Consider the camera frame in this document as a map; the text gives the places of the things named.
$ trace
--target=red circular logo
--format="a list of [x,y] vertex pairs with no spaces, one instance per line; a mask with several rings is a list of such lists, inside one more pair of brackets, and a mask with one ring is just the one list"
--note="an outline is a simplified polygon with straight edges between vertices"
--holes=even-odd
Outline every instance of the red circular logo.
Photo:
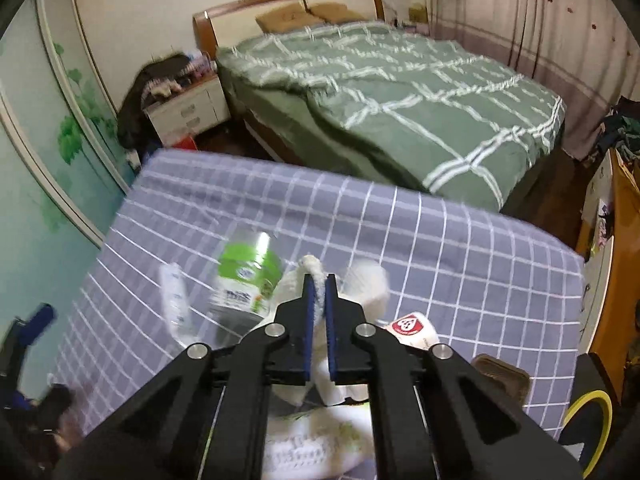
[[420,320],[413,314],[401,317],[391,325],[400,335],[414,335],[424,328]]

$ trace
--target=sticker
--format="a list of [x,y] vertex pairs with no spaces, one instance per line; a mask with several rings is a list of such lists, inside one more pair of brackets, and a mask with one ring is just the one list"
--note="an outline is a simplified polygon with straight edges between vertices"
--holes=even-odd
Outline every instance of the sticker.
[[242,283],[228,278],[216,279],[213,299],[219,306],[226,306],[236,310],[256,312],[257,302],[262,299],[260,289],[251,283]]
[[394,321],[391,328],[400,335],[415,335],[420,332],[424,326],[417,317],[409,314],[408,316],[401,317],[397,321]]
[[247,280],[248,282],[252,282],[255,278],[255,270],[251,267],[240,267],[236,270],[236,274],[238,275],[238,278],[241,280]]

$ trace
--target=brown pillow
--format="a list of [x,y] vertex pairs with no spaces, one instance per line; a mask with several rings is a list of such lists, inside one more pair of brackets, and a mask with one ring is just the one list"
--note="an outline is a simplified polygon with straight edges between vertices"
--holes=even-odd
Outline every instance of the brown pillow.
[[291,20],[281,20],[269,23],[268,30],[263,29],[265,32],[271,32],[273,34],[280,34],[282,32],[290,32],[297,28],[312,27],[313,25],[322,25],[325,23],[320,18],[316,18],[311,14],[302,14]]
[[345,4],[327,3],[316,4],[309,7],[309,12],[318,18],[322,18],[329,23],[347,23],[347,22],[364,22],[366,18],[355,12],[349,10]]
[[263,32],[289,32],[307,25],[324,23],[323,20],[307,14],[302,4],[289,4],[265,12],[255,17]]

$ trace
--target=mattress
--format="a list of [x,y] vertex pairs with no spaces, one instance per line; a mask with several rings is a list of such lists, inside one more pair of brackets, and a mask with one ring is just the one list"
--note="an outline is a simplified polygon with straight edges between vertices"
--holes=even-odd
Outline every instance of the mattress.
[[[160,264],[182,267],[201,341],[238,341],[210,312],[209,297],[239,224],[276,235],[289,269],[304,254],[338,275],[356,258],[379,262],[392,291],[382,322],[420,311],[465,359],[486,353],[525,369],[525,410],[558,436],[577,356],[580,256],[529,224],[426,194],[182,150],[159,150],[145,165],[74,302],[52,372],[78,393],[85,431],[180,350],[161,314]],[[274,398],[270,410],[293,407]],[[374,476],[373,460],[348,473]]]
[[383,23],[252,38],[220,48],[218,65],[305,164],[333,158],[343,173],[492,211],[564,117],[562,99],[501,63]]

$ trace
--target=wooden floor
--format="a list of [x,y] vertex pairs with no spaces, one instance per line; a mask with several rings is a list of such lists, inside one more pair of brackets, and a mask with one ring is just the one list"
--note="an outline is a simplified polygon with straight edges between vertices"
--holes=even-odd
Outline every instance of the wooden floor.
[[[200,134],[198,147],[206,152],[271,160],[258,142],[242,124],[231,121]],[[580,231],[580,212],[584,194],[599,161],[585,168],[562,150],[555,150],[549,160],[549,169],[528,195],[531,203],[539,203],[535,210],[522,219],[552,234],[574,248]]]

